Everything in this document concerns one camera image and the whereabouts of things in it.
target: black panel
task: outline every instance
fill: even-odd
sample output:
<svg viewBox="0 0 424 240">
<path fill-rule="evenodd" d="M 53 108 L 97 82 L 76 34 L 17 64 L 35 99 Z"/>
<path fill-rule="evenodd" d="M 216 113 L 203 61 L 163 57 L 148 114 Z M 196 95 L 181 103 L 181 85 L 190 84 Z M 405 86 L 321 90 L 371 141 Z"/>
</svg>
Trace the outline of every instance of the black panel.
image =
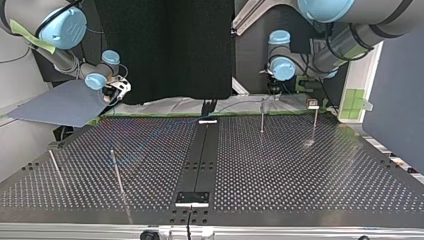
<svg viewBox="0 0 424 240">
<path fill-rule="evenodd" d="M 101 0 L 96 5 L 109 47 L 130 70 L 127 104 L 230 96 L 233 1 Z"/>
</svg>

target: yellow sticky note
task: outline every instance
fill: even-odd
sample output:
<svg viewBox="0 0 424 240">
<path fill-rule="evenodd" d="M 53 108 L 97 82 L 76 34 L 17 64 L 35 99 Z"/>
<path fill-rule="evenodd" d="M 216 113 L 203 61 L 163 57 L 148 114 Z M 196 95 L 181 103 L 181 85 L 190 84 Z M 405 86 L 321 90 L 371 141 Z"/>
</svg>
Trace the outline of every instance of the yellow sticky note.
<svg viewBox="0 0 424 240">
<path fill-rule="evenodd" d="M 54 51 L 56 51 L 56 47 L 55 46 L 53 46 L 52 44 L 50 44 L 50 43 L 48 43 L 46 41 L 43 41 L 43 40 L 40 40 L 40 39 L 34 37 L 34 35 L 32 35 L 21 24 L 19 24 L 18 22 L 16 22 L 13 19 L 10 19 L 10 29 L 12 30 L 13 33 L 22 35 L 30 43 L 34 44 L 37 47 L 46 49 L 51 54 L 53 54 Z"/>
</svg>

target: white wall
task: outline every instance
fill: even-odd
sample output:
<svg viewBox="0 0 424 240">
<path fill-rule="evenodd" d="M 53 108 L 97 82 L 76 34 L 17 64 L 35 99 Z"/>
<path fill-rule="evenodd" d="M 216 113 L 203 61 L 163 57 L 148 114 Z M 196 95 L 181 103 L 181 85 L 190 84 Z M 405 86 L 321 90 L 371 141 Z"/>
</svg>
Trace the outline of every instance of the white wall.
<svg viewBox="0 0 424 240">
<path fill-rule="evenodd" d="M 0 62 L 20 57 L 26 50 L 23 39 L 0 29 Z M 16 62 L 0 63 L 0 182 L 43 154 L 54 141 L 53 125 L 4 117 L 47 90 L 32 52 Z"/>
</svg>

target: green tape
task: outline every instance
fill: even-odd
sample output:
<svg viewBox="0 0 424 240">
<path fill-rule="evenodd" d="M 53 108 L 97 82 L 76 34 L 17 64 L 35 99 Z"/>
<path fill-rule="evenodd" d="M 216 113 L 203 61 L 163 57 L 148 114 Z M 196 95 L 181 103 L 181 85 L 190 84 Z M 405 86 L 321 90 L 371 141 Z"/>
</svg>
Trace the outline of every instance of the green tape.
<svg viewBox="0 0 424 240">
<path fill-rule="evenodd" d="M 340 113 L 341 119 L 358 120 L 365 103 L 364 89 L 346 89 L 345 99 Z"/>
</svg>

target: perforated surface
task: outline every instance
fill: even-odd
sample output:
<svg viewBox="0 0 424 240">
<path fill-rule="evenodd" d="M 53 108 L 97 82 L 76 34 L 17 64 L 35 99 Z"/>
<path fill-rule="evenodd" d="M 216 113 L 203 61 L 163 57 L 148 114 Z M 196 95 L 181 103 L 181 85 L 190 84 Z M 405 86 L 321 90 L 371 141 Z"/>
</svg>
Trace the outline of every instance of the perforated surface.
<svg viewBox="0 0 424 240">
<path fill-rule="evenodd" d="M 320 117 L 314 133 L 312 116 L 268 117 L 263 134 L 260 117 L 220 123 L 214 210 L 424 213 L 405 173 L 350 128 Z"/>
<path fill-rule="evenodd" d="M 126 206 L 168 210 L 196 127 L 181 121 L 103 120 L 56 152 L 60 172 L 51 160 L 33 166 L 33 171 L 27 169 L 27 175 L 2 192 L 1 206 L 44 211 L 123 211 Z M 125 199 L 111 148 L 116 152 Z"/>
</svg>

